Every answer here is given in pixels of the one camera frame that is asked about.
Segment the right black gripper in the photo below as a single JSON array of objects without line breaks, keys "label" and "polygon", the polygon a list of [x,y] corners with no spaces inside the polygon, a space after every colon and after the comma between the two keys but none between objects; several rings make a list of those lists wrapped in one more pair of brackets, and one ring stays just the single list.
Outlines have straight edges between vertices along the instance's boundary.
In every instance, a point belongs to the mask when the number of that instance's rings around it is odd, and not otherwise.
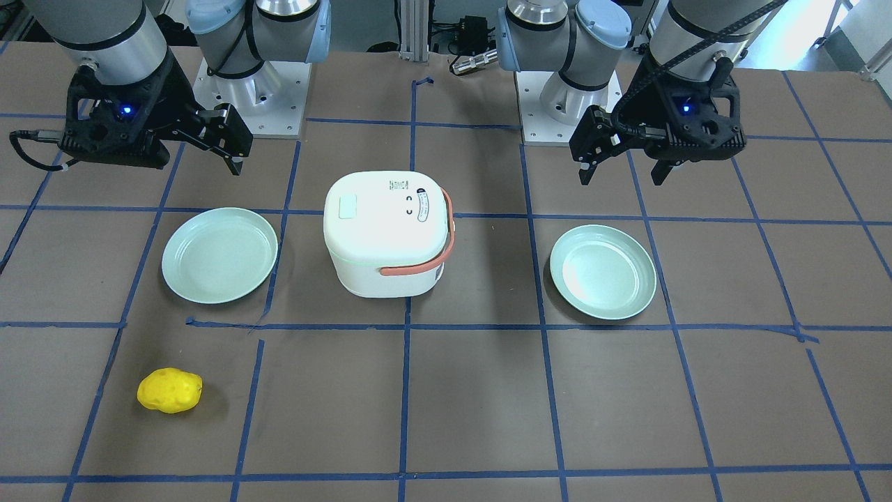
[{"label": "right black gripper", "polygon": [[234,176],[243,170],[254,135],[230,104],[206,109],[172,51],[140,82],[108,85],[81,63],[71,77],[59,149],[77,161],[163,169],[165,140],[218,155]]}]

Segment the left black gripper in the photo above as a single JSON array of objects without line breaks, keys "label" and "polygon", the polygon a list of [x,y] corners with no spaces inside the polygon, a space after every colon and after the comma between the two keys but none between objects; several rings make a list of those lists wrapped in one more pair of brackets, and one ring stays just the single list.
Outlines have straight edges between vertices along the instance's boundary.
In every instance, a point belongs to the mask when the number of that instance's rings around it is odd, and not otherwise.
[{"label": "left black gripper", "polygon": [[645,55],[613,110],[590,106],[571,134],[580,184],[590,184],[594,163],[628,150],[643,150],[657,161],[654,185],[663,185],[676,162],[723,161],[742,151],[746,136],[733,68],[725,54],[710,55],[705,80],[698,82],[671,70],[659,73],[655,58]]}]

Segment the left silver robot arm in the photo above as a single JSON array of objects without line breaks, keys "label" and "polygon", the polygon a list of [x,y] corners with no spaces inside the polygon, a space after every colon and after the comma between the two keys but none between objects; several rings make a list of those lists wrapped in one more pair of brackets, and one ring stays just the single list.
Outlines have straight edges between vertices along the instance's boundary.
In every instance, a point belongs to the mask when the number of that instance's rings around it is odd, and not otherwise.
[{"label": "left silver robot arm", "polygon": [[633,35],[613,1],[507,1],[495,45],[507,71],[548,71],[553,115],[588,185],[599,163],[630,150],[655,161],[661,185],[685,162],[725,161],[748,143],[732,71],[781,1],[670,1],[628,88],[612,110],[605,94]]}]

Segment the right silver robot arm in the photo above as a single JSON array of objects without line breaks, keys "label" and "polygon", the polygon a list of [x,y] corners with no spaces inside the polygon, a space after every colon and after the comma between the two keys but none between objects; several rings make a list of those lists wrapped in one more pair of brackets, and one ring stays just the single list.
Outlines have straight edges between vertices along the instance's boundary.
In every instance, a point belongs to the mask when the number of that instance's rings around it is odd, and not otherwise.
[{"label": "right silver robot arm", "polygon": [[328,1],[188,1],[187,23],[219,89],[202,105],[144,1],[26,1],[77,69],[60,130],[14,130],[23,162],[62,172],[78,162],[162,169],[166,140],[219,156],[238,176],[254,134],[243,120],[286,110],[274,64],[320,63],[330,47]]}]

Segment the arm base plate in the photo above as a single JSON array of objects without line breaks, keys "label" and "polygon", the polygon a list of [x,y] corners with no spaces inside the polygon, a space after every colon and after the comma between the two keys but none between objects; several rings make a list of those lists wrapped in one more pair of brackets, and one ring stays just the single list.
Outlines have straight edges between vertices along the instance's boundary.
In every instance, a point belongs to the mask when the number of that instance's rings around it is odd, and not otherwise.
[{"label": "arm base plate", "polygon": [[515,83],[526,146],[566,146],[590,106],[611,111],[622,96],[616,72],[594,91],[573,88],[555,71],[519,71]]},{"label": "arm base plate", "polygon": [[249,77],[224,79],[207,73],[201,61],[192,92],[212,109],[230,104],[257,139],[299,139],[310,87],[311,63],[266,61]]}]

